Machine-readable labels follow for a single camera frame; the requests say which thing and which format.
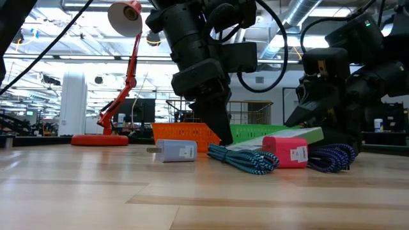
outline green box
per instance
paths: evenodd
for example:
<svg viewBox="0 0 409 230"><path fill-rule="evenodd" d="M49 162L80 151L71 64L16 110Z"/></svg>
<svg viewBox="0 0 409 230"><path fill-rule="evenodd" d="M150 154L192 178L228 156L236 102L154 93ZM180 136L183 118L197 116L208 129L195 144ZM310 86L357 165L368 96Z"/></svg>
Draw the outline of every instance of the green box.
<svg viewBox="0 0 409 230"><path fill-rule="evenodd" d="M230 125L231 134L233 135L233 144L294 128L300 127L288 128L285 125Z"/></svg>

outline coiled cable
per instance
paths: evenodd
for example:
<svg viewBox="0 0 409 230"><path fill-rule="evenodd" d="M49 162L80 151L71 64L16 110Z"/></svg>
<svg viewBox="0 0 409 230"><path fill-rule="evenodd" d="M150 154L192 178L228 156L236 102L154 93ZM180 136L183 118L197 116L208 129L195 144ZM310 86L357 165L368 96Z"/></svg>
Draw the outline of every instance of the coiled cable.
<svg viewBox="0 0 409 230"><path fill-rule="evenodd" d="M221 162L228 163L247 173L264 175L278 168L279 159L264 151L231 151L222 146L211 144L208 155Z"/></svg>
<svg viewBox="0 0 409 230"><path fill-rule="evenodd" d="M355 150L347 144L329 144L310 148L308 167L322 173L338 173L355 160Z"/></svg>

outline computer monitor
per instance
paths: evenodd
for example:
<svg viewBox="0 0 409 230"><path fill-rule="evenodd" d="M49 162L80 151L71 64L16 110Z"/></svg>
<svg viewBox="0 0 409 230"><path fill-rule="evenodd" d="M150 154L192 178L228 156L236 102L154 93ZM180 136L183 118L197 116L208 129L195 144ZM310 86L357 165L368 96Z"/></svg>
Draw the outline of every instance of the computer monitor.
<svg viewBox="0 0 409 230"><path fill-rule="evenodd" d="M155 122L155 100L138 98L134 107L134 122L154 123ZM135 99L127 98L114 116L114 122L118 122L118 114L125 114L125 121L131 122L132 105Z"/></svg>

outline orange desk lamp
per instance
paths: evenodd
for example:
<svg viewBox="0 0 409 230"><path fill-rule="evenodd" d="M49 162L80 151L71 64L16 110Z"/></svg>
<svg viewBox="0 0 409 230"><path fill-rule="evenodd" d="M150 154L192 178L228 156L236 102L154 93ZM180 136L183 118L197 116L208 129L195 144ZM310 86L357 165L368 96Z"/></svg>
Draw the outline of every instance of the orange desk lamp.
<svg viewBox="0 0 409 230"><path fill-rule="evenodd" d="M128 145L128 137L111 135L111 119L118 112L121 104L130 90L136 86L135 69L139 42L142 36L142 6L137 1L114 3L108 9L108 19L111 26L122 36L136 37L132 57L128 65L125 88L118 97L100 111L97 124L104 128L103 135L75 135L71 144L81 146L124 146Z"/></svg>

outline wooden table surface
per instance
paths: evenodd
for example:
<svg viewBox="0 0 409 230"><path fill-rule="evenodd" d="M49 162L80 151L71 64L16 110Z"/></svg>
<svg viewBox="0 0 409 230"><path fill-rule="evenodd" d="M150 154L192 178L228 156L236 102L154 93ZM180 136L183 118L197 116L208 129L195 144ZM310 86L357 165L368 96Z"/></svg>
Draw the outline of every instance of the wooden table surface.
<svg viewBox="0 0 409 230"><path fill-rule="evenodd" d="M409 158L255 176L206 155L161 164L146 147L1 149L0 229L409 229Z"/></svg>

